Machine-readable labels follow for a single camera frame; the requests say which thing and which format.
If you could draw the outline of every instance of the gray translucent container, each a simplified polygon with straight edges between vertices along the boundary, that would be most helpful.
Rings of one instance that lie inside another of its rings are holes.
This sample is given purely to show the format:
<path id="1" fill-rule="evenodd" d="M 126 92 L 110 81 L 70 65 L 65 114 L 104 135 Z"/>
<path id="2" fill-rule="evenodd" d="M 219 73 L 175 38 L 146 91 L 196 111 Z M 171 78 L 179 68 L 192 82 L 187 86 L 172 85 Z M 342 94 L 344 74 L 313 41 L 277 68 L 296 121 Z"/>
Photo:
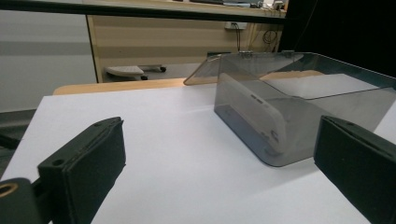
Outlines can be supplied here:
<path id="1" fill-rule="evenodd" d="M 215 112 L 263 162 L 314 154 L 320 117 L 373 132 L 396 99 L 396 80 L 315 53 L 222 55 Z"/>

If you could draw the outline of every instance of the gray wall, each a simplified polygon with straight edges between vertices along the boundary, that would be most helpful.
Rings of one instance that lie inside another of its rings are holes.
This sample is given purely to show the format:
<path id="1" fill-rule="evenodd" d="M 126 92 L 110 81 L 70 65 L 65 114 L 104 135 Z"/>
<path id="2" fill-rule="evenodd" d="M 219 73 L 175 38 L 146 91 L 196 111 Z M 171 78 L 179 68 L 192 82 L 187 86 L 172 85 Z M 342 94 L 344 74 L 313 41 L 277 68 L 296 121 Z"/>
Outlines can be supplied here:
<path id="1" fill-rule="evenodd" d="M 85 16 L 0 10 L 0 113 L 85 83 L 96 83 Z"/>

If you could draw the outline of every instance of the power outlet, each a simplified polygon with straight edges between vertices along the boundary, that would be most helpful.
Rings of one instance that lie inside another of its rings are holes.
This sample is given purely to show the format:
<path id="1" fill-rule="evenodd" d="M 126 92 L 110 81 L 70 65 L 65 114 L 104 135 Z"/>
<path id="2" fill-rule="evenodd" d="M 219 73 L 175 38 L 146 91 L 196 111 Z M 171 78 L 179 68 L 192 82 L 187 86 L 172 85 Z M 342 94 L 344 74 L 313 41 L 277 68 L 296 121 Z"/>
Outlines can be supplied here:
<path id="1" fill-rule="evenodd" d="M 248 26 L 247 22 L 238 22 L 238 21 L 226 21 L 225 22 L 225 27 L 228 30 L 236 30 L 236 27 L 239 27 L 239 30 L 245 30 Z"/>

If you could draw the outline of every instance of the white table surface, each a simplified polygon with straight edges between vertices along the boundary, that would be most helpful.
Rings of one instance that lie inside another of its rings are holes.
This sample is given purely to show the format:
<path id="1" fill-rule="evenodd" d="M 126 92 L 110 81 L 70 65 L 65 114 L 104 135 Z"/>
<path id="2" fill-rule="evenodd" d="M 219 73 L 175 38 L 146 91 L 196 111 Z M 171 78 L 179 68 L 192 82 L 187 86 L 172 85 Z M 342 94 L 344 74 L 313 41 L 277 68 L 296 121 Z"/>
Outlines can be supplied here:
<path id="1" fill-rule="evenodd" d="M 120 116 L 127 162 L 93 223 L 368 223 L 312 159 L 260 162 L 214 113 L 215 86 L 48 96 L 3 179 Z"/>

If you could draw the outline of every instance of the floor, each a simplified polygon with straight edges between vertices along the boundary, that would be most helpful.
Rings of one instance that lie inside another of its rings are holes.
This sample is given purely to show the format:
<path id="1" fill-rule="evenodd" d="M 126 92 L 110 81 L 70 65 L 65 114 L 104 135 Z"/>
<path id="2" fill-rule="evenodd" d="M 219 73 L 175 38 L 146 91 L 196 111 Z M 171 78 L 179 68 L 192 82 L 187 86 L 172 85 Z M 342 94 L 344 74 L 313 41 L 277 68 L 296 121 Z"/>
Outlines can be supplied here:
<path id="1" fill-rule="evenodd" d="M 152 66 L 142 66 L 141 69 L 145 71 L 148 80 L 152 80 L 189 77 L 199 65 L 199 63 L 163 64 L 162 66 L 166 68 L 165 72 L 161 72 L 158 67 Z M 104 80 L 105 82 L 144 81 L 140 77 L 110 75 L 106 75 Z M 0 113 L 0 178 L 6 170 L 19 141 L 23 138 L 34 113 L 35 110 Z"/>

